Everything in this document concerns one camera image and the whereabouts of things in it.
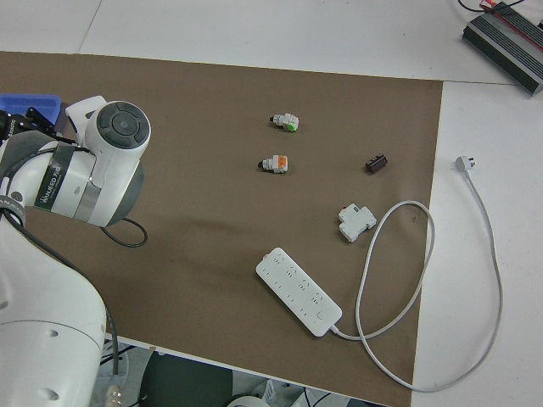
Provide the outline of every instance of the power strip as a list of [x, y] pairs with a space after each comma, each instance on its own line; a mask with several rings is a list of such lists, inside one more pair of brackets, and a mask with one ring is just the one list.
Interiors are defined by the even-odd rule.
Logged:
[[274, 248], [256, 266], [256, 274], [313, 335], [321, 337], [341, 318], [341, 308], [282, 248]]

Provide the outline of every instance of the brown table surface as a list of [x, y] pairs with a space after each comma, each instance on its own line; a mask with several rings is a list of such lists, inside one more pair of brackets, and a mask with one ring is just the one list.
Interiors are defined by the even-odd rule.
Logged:
[[[380, 219], [393, 204], [428, 204], [441, 82], [267, 70], [90, 55], [0, 53], [0, 92], [53, 93], [65, 103], [100, 94], [149, 117], [146, 181], [130, 217], [148, 230], [138, 249], [96, 227], [38, 210], [28, 227], [87, 272], [119, 334], [145, 343], [393, 406], [411, 392], [387, 378], [359, 343], [313, 337], [255, 274], [282, 247], [344, 311], [373, 231], [348, 243], [338, 212], [351, 203]], [[299, 116], [295, 133], [273, 114]], [[389, 164], [368, 175], [383, 152]], [[257, 163], [286, 154], [289, 172]], [[361, 313], [369, 332], [411, 296], [427, 221], [402, 209], [383, 229]], [[137, 231], [114, 226], [136, 241]], [[372, 348], [412, 379], [418, 307]]]

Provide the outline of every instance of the white table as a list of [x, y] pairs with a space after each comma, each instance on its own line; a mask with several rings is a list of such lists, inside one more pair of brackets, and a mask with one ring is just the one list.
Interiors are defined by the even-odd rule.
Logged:
[[[461, 40], [476, 14], [454, 0], [3, 0], [2, 10], [0, 49], [8, 51], [445, 81], [430, 205], [438, 236], [423, 290], [416, 384], [445, 382], [470, 367], [496, 313], [488, 240], [477, 205], [453, 170], [458, 155], [479, 162], [473, 179], [495, 228], [505, 309], [486, 362], [453, 388], [414, 393], [412, 405], [540, 404], [543, 96], [512, 86]], [[543, 18], [541, 2], [516, 10], [532, 21]]]

